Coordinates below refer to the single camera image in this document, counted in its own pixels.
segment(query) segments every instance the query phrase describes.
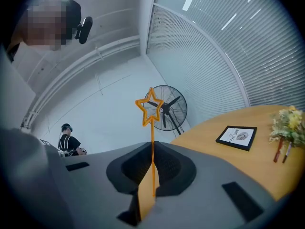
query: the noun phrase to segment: orange stick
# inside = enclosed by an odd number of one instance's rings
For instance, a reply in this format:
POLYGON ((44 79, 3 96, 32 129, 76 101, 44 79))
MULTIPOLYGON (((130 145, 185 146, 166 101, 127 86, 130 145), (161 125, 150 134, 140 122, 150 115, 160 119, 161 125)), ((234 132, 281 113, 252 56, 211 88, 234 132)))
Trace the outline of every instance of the orange stick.
POLYGON ((152 134, 152 195, 155 197, 156 193, 155 193, 155 171, 154 171, 154 151, 153 151, 153 144, 154 144, 154 123, 153 123, 153 119, 151 121, 151 134, 152 134))

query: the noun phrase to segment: table top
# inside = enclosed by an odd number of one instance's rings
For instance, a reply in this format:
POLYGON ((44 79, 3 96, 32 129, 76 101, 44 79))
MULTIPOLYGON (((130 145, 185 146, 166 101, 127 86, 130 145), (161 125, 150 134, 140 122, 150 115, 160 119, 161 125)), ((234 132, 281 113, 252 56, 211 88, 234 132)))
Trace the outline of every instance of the table top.
POLYGON ((279 200, 296 188, 305 167, 305 150, 299 147, 291 148, 284 164, 282 160, 285 154, 279 156, 277 163, 273 162, 278 142, 269 143, 272 126, 270 115, 284 108, 287 107, 260 105, 228 112, 191 128, 171 144, 226 160, 261 184, 275 200, 279 200), (228 125, 257 127, 249 152, 216 142, 228 125))

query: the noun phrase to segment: yellow flower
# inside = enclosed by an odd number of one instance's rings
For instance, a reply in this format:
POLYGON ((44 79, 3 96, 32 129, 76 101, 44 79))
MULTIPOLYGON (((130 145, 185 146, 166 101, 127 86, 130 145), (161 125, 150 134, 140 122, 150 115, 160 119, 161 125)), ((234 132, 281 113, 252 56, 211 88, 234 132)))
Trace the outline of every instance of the yellow flower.
POLYGON ((298 114, 290 114, 288 127, 291 129, 297 129, 297 127, 301 124, 301 121, 302 116, 299 116, 298 114))

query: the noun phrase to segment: fan stand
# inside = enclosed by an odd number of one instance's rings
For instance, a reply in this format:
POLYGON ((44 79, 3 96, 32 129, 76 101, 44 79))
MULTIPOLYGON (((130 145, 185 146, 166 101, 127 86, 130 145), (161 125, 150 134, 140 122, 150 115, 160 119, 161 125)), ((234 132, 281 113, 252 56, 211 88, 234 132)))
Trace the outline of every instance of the fan stand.
POLYGON ((172 115, 170 114, 170 105, 168 104, 162 104, 161 108, 160 108, 160 112, 163 113, 164 115, 168 115, 173 123, 173 125, 175 126, 177 132, 179 133, 179 135, 181 135, 181 132, 179 131, 176 122, 173 120, 172 115))

